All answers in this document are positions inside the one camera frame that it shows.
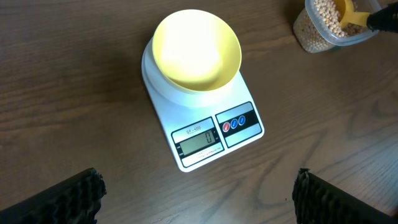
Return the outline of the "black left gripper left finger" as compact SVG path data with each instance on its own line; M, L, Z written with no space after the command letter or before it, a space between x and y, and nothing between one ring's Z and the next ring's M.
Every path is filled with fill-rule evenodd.
M1 210L1 223L96 224L105 195L103 176L89 168Z

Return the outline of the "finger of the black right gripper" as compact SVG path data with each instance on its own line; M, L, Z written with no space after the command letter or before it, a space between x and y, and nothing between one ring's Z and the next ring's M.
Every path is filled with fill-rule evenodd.
M386 8L380 11L370 14L367 18L366 25L368 29L374 31L384 32L398 32L398 20L397 20L397 8L398 3L394 2L389 4Z

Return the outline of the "yellow measuring scoop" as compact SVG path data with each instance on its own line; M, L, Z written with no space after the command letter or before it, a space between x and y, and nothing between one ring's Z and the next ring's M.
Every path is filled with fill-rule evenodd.
M355 11L352 0L334 0L336 9L341 14L340 26L345 28L348 24L366 27L369 12Z

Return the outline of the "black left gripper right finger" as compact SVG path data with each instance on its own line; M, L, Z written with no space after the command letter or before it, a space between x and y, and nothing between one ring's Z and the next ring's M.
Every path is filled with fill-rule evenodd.
M397 219L301 168L292 192L300 224L397 224Z

